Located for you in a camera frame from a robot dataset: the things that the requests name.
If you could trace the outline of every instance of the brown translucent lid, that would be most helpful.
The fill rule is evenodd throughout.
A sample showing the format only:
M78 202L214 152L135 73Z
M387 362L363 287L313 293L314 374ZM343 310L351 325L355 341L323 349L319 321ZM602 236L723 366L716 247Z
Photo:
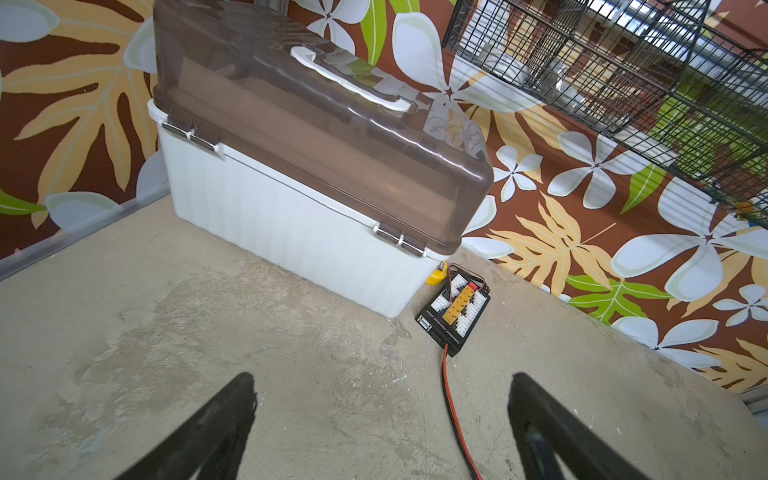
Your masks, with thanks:
M154 3L155 104L174 122L451 254L493 182L462 112L267 7Z

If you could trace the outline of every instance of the white handle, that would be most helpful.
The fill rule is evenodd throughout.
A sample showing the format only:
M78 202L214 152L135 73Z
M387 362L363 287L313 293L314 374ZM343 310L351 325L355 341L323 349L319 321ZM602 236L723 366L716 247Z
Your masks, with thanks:
M387 107L389 110L408 111L408 109L411 108L411 102L405 100L404 98L398 98L397 101L384 100L383 98L379 98L367 90L363 90L346 78L340 77L339 75L326 70L322 66L315 63L315 57L317 54L310 48L293 47L290 49L290 56L294 57L299 61L300 64L304 65L305 67L312 68L323 77L328 78L329 80L333 80L347 90L353 91L361 97L364 97L366 100L372 101L373 103Z

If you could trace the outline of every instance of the plastic storage box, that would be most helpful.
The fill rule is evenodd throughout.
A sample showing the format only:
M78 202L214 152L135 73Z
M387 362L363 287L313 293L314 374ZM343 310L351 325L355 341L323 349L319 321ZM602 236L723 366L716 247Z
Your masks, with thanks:
M479 127L266 7L154 4L176 214L397 316L493 181Z

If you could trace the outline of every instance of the floral wallpaper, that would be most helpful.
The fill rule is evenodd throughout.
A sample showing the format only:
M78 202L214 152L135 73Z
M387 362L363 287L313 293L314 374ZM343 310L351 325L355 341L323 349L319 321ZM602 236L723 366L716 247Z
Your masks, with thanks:
M167 183L155 68L152 0L0 0L0 258Z
M167 183L151 6L0 0L0 262ZM765 382L768 230L443 51L453 6L294 0L289 16L480 125L495 184L465 247L718 385ZM714 0L707 22L764 46L767 8Z
M293 0L289 16L480 125L495 185L464 247L734 392L765 382L768 230L453 58L440 47L452 10Z

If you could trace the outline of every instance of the parallel charging board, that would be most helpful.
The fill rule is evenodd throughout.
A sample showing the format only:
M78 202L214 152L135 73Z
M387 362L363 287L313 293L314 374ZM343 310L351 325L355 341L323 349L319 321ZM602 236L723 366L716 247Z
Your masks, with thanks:
M454 356L464 346L491 297L482 279L461 267L449 268L450 287L446 278L440 292L419 312L416 321L441 347L447 343L448 354Z

